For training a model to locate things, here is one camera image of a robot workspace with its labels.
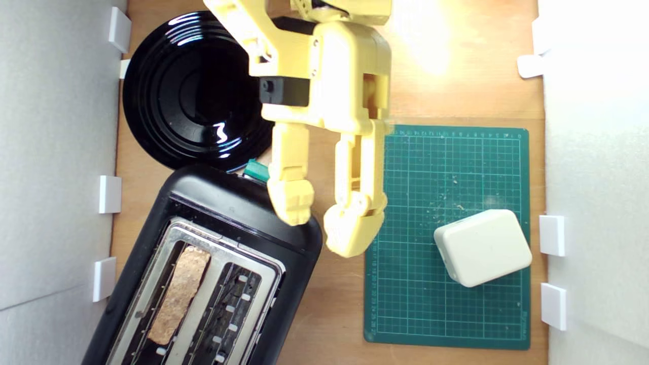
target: grid lines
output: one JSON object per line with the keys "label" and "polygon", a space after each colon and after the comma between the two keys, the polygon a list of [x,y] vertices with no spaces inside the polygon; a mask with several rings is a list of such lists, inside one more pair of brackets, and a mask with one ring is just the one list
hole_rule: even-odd
{"label": "grid lines", "polygon": [[386,220],[366,254],[366,339],[528,348],[529,268],[465,288],[433,241],[437,227],[490,208],[514,211],[529,241],[527,132],[397,125],[385,159]]}

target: black plate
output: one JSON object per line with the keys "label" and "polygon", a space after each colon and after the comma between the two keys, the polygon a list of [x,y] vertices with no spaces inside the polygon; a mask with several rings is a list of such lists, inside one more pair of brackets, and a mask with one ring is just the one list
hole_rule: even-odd
{"label": "black plate", "polygon": [[123,104],[138,143],[174,170],[196,162],[236,170],[271,145],[248,54],[209,11],[169,20],[142,41]]}

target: metal slot frame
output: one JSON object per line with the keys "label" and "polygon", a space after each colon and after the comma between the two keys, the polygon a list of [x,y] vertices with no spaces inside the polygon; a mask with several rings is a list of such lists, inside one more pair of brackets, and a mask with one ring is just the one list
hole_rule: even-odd
{"label": "metal slot frame", "polygon": [[229,262],[261,276],[261,282],[257,287],[256,294],[251,299],[249,311],[243,325],[238,330],[233,350],[229,354],[226,363],[245,363],[249,358],[254,347],[254,340],[259,335],[265,315],[272,304],[272,298],[286,271],[284,265],[276,259],[220,234],[208,231],[182,218],[174,218],[171,220],[160,240],[153,259],[149,263],[145,278],[138,288],[138,293],[129,308],[125,322],[108,359],[109,364],[123,363],[132,339],[140,327],[140,321],[143,319],[141,314],[156,310],[156,307],[152,306],[158,305],[158,301],[153,303],[154,294],[160,289],[158,282],[165,269],[175,263],[175,261],[171,262],[170,258],[174,251],[177,251],[176,246],[179,242],[194,245],[209,252],[211,259],[206,268],[204,279],[178,328],[176,340],[171,345],[170,351],[165,355],[165,364],[181,365],[183,363],[192,363],[192,361],[185,362],[186,355],[191,347],[191,341],[203,314],[208,310],[213,292],[218,290],[217,282],[221,272]]}

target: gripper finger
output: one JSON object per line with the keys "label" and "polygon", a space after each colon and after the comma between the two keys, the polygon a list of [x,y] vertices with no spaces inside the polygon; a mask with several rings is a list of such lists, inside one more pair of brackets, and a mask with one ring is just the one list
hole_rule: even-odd
{"label": "gripper finger", "polygon": [[303,124],[276,123],[268,194],[277,216],[288,225],[305,224],[311,217],[313,186],[305,179],[309,131]]}

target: screw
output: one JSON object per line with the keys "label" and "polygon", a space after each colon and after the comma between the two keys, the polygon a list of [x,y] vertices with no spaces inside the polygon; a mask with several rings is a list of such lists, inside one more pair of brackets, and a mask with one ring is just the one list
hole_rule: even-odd
{"label": "screw", "polygon": [[272,81],[264,80],[262,82],[262,90],[265,92],[273,92],[273,89],[275,88],[274,84]]}

